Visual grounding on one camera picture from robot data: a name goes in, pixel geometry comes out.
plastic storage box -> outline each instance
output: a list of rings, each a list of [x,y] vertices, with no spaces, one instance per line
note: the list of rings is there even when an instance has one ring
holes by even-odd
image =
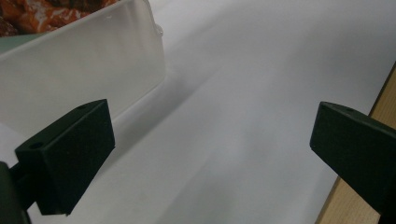
[[[0,122],[25,136],[107,99],[112,118],[162,82],[149,2],[122,0],[0,55]]]

wooden surface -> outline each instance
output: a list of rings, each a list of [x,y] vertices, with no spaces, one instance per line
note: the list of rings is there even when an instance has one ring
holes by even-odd
[[[370,117],[396,129],[396,69],[379,93]],[[340,177],[334,183],[317,224],[376,224],[380,215]]]

white table surface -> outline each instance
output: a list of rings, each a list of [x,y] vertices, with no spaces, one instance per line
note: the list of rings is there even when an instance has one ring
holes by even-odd
[[[34,223],[314,223],[336,177],[318,103],[368,113],[396,60],[396,3],[152,0],[167,77],[114,121],[117,147],[69,217]],[[0,129],[1,157],[23,139]]]

white surface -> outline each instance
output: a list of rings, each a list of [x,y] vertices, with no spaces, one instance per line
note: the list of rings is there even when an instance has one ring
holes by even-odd
[[[165,82],[114,122],[72,215],[32,208],[34,223],[314,223],[335,178],[308,145],[318,103],[369,112],[396,59],[395,3],[152,5]]]
[[[115,118],[164,75],[149,4],[118,2],[0,53],[0,122],[31,136],[76,105],[100,99]]]

screw hole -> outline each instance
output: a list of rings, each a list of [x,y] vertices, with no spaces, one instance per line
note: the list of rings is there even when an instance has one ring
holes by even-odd
[[[33,143],[32,145],[30,145],[29,148],[31,148],[31,149],[37,149],[37,148],[40,148],[40,147],[42,147],[42,146],[44,146],[44,143],[42,143],[42,142],[37,142],[37,143]]]

